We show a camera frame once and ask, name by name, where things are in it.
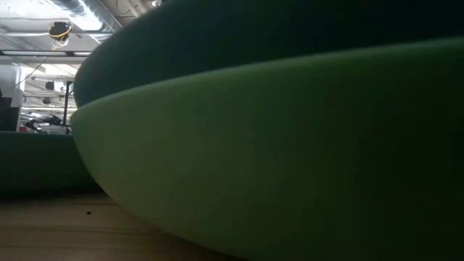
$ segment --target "wooden floor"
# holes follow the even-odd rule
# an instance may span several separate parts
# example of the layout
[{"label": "wooden floor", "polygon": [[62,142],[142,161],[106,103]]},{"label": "wooden floor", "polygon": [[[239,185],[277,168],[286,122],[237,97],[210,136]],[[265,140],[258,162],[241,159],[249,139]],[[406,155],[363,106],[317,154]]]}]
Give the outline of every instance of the wooden floor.
[{"label": "wooden floor", "polygon": [[105,195],[0,204],[0,260],[238,260],[145,226]]}]

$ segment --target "white ceiling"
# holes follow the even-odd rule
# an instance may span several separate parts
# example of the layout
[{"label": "white ceiling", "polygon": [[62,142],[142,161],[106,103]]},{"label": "white ceiling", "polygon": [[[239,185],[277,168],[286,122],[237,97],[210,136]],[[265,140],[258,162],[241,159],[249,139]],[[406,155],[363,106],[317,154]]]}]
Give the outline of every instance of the white ceiling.
[{"label": "white ceiling", "polygon": [[[136,19],[134,13],[128,8],[131,3],[135,10],[143,14],[137,3],[143,3],[146,9],[151,9],[152,1],[147,0],[101,0],[101,3],[113,14],[122,26]],[[66,14],[57,9],[48,0],[0,0],[0,49],[1,50],[51,50],[52,39],[49,36],[1,36],[2,33],[11,31],[37,31],[46,32],[55,22],[68,22]],[[68,45],[59,49],[60,51],[93,51],[99,43],[90,36],[70,35]],[[64,91],[50,91],[45,89],[44,81],[32,80],[32,76],[48,79],[73,79],[82,59],[73,58],[50,58],[40,67],[43,57],[30,57],[26,60],[17,57],[0,57],[0,63],[14,62],[23,66],[28,75],[25,81],[25,99],[22,107],[37,108],[27,109],[23,112],[38,112],[42,115],[57,115],[62,117],[65,105]],[[51,104],[44,104],[45,96],[49,96]],[[74,97],[71,95],[68,107],[71,109],[68,117],[75,110]]]}]

